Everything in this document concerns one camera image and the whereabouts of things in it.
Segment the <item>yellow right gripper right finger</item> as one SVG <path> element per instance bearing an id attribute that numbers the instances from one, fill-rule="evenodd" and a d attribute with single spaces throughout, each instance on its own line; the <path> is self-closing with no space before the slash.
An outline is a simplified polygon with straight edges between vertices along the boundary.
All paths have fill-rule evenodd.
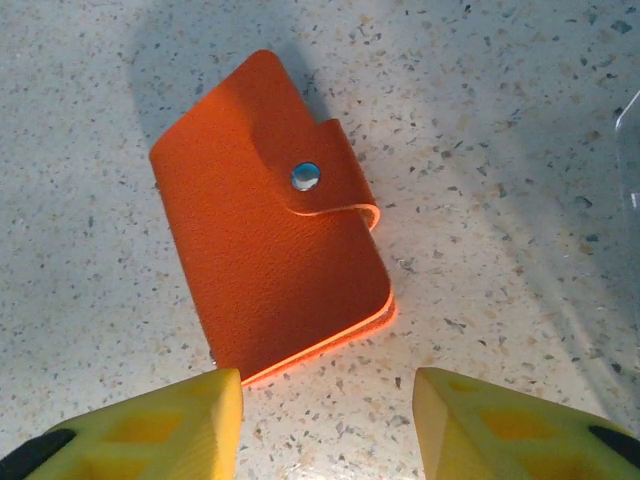
<path id="1" fill-rule="evenodd" d="M 426 480 L 640 480 L 640 440 L 614 423 L 448 370 L 417 370 Z"/>

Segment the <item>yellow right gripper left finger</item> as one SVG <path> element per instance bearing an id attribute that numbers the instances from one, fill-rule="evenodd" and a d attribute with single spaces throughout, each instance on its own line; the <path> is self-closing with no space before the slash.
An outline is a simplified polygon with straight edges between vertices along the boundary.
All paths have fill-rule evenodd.
<path id="1" fill-rule="evenodd" d="M 0 459 L 0 480 L 234 480 L 236 369 L 217 369 L 79 415 Z"/>

